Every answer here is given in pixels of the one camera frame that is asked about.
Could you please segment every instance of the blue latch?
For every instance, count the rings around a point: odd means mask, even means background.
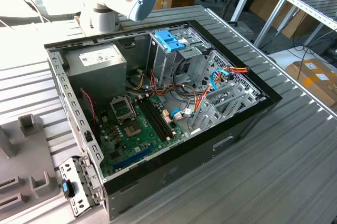
[[[157,31],[156,36],[158,40],[167,48],[169,52],[184,49],[185,45],[178,42],[178,40],[167,30]]]
[[[66,182],[63,183],[63,191],[64,192],[68,191],[68,186]]]

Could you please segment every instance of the green circuit board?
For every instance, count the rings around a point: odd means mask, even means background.
[[[162,110],[165,108],[159,98],[156,95],[152,95],[148,100],[163,118]],[[167,125],[171,131],[175,132],[175,135],[170,140],[160,139],[149,119],[140,109],[137,101],[131,100],[131,105],[136,113],[134,120],[125,120],[123,123],[118,124],[112,110],[107,109],[107,121],[100,125],[100,147],[104,155],[104,159],[101,162],[101,170],[104,177],[110,176],[177,141],[181,141],[187,136],[179,126],[172,127]],[[140,133],[128,136],[125,130],[126,124],[128,124],[129,135]]]

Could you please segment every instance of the metal shelf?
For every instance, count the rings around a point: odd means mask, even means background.
[[[283,26],[288,23],[291,16],[295,13],[296,8],[306,12],[321,23],[321,25],[313,32],[313,35],[306,41],[306,45],[310,42],[314,35],[317,34],[323,25],[326,25],[332,30],[337,29],[337,0],[280,0],[255,40],[254,45],[256,47],[259,47],[261,44],[267,32],[271,28],[271,25],[282,10],[285,2],[291,3],[293,7],[279,26],[278,30],[281,30]]]

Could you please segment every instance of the aluminum extrusion table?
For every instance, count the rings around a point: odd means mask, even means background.
[[[245,139],[124,213],[115,223],[330,223],[337,213],[336,115],[209,9],[192,6],[153,11],[143,22],[121,17],[121,23],[131,29],[187,19],[200,22],[283,100]],[[55,42],[65,36],[82,36],[69,21],[33,27],[41,37],[58,35]],[[7,34],[4,39],[11,42],[11,31]],[[18,44],[20,37],[12,36]],[[0,47],[1,55],[4,48],[5,43]],[[10,68],[0,71],[0,120],[27,112],[42,117],[60,182],[57,166],[79,151],[42,48],[39,56],[27,48],[24,62],[17,60],[19,49],[22,46],[7,51]],[[55,198],[3,221],[27,222],[108,223],[108,219],[102,206],[75,219],[60,191]]]
[[[256,47],[259,47],[286,2],[293,4],[293,6],[278,27],[278,30],[281,30],[288,23],[297,8],[303,10],[320,22],[319,26],[306,40],[304,45],[308,45],[324,25],[332,30],[337,29],[337,0],[280,0],[255,40],[254,45]]]

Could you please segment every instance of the sticker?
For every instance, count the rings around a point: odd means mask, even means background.
[[[82,53],[80,54],[80,60],[84,66],[89,66],[113,60],[117,56],[118,53],[113,48],[106,48],[94,52]]]
[[[181,44],[188,43],[185,38],[178,40],[178,42],[181,43]]]
[[[323,73],[316,74],[316,76],[318,76],[318,78],[320,78],[320,80],[329,80],[329,78]]]
[[[310,70],[317,69],[317,67],[316,67],[313,63],[306,63],[305,65],[306,65],[307,68],[309,68]]]

